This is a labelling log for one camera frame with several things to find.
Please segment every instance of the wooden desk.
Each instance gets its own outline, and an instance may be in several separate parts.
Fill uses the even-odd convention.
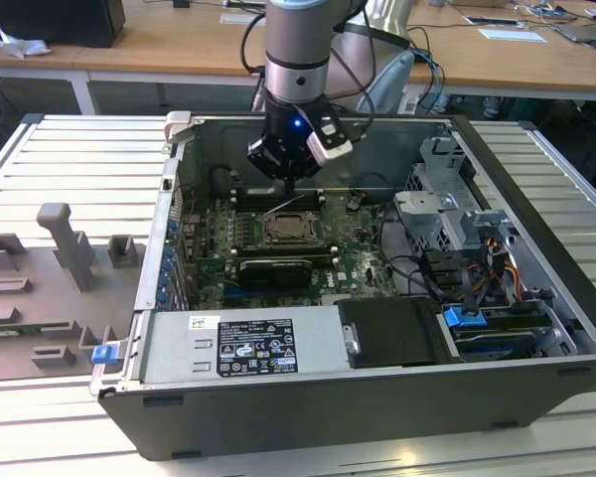
[[[586,15],[585,2],[557,2],[568,11]],[[515,10],[460,7],[467,15],[495,16],[502,18],[522,17]],[[529,20],[540,22],[538,17],[524,13]],[[418,4],[409,19],[409,25],[459,25],[466,24],[461,14],[451,6],[442,9]],[[573,25],[589,23],[579,19]],[[547,43],[510,42],[488,40],[479,28],[497,27],[454,27],[427,28],[431,50],[435,60],[446,71],[449,90],[461,89],[468,93],[477,87],[499,87],[521,94],[521,89],[536,94],[535,97],[564,97],[574,91],[596,92],[596,50],[585,45],[570,42],[549,28],[535,28],[532,31],[547,40]],[[411,32],[413,41],[425,48],[423,35]],[[412,82],[423,80],[419,69],[412,75]]]
[[[582,2],[568,0],[561,4],[572,12],[584,13]],[[221,24],[224,10],[219,6],[174,9],[168,1],[124,0],[124,8],[125,29],[113,48],[52,45],[52,54],[25,60],[0,52],[0,77],[68,80],[85,114],[97,111],[88,88],[94,80],[255,83],[238,58],[244,26]],[[509,8],[462,10],[466,14],[520,18]],[[537,17],[527,16],[538,21]],[[455,8],[431,7],[427,0],[419,0],[409,19],[409,26],[430,26],[427,31],[431,50],[446,72],[446,92],[596,100],[596,50],[573,44],[546,28],[535,30],[548,41],[539,44],[488,40],[478,27],[432,27],[465,24]],[[412,38],[420,47],[424,45],[420,32],[413,32]],[[252,64],[262,63],[262,28],[252,32],[247,54]],[[407,92],[419,94],[429,80],[428,67],[415,65]]]

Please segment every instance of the power supply label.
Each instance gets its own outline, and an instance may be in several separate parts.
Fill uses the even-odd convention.
[[[291,320],[222,321],[218,348],[222,378],[298,373]]]

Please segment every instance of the motherboard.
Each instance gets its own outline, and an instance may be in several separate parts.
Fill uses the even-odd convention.
[[[377,246],[381,205],[350,192],[193,198],[183,217],[191,309],[331,305],[397,294]]]

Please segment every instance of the blue tab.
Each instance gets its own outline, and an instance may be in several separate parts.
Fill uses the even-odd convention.
[[[486,326],[488,324],[481,311],[476,315],[467,315],[462,311],[461,306],[451,306],[444,311],[444,319],[450,328],[453,326]]]
[[[116,365],[119,345],[98,345],[92,350],[90,360],[94,365]]]

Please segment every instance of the aluminum profile table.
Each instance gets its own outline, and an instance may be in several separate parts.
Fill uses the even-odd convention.
[[[538,133],[514,123],[474,125],[596,284],[596,192]],[[153,169],[168,157],[162,128],[162,117],[123,116],[47,116],[20,126],[0,153],[0,224],[18,222],[23,241],[46,244],[44,233],[31,232],[30,201],[38,197],[70,202],[92,241],[104,240],[97,235],[104,223],[147,239],[158,187]],[[485,184],[475,181],[494,206]],[[596,394],[574,397],[522,429],[149,462],[88,393],[88,381],[0,382],[0,476],[103,470],[210,477],[596,476]],[[287,429],[279,423],[278,431]]]

